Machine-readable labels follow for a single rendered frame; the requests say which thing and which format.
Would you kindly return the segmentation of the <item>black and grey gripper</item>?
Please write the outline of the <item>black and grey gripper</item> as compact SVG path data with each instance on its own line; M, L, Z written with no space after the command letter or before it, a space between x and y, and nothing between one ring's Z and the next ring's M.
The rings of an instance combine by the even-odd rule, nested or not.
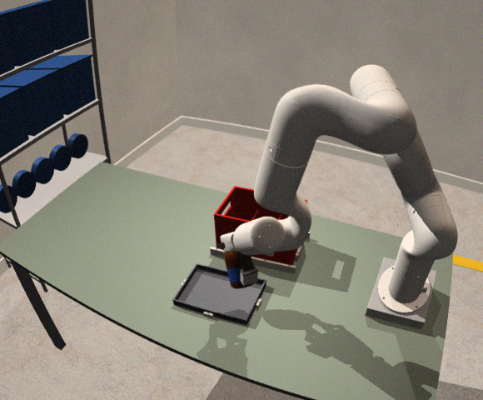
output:
M234 232L225 234L221 236L221 244L217 244L217 249L224 248L224 252L236 252L238 251L233 243Z

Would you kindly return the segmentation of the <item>brown bottle with blue label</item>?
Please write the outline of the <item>brown bottle with blue label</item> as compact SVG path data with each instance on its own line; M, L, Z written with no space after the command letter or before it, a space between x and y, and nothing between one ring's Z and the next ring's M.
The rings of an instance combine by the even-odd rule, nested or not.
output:
M243 287L240 278L240 269L242 269L241 261L238 252L226 252L225 263L227 266L227 273L232 288L247 288L252 284Z

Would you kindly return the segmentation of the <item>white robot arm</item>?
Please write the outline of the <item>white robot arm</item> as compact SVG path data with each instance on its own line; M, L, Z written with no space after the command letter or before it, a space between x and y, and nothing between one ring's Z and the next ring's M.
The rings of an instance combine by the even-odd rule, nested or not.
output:
M366 65L355 71L350 87L353 97L326 85L299 87L277 104L254 198L261 207L290 217L260 217L234 232L241 283L257 282L251 255L291 251L305 242L311 212L297 189L317 138L327 135L382 154L401 190L412 231L401 242L395 266L382 274L378 295L392 312L413 313L430 295L427 277L434 261L456 249L456 223L394 78L383 67Z

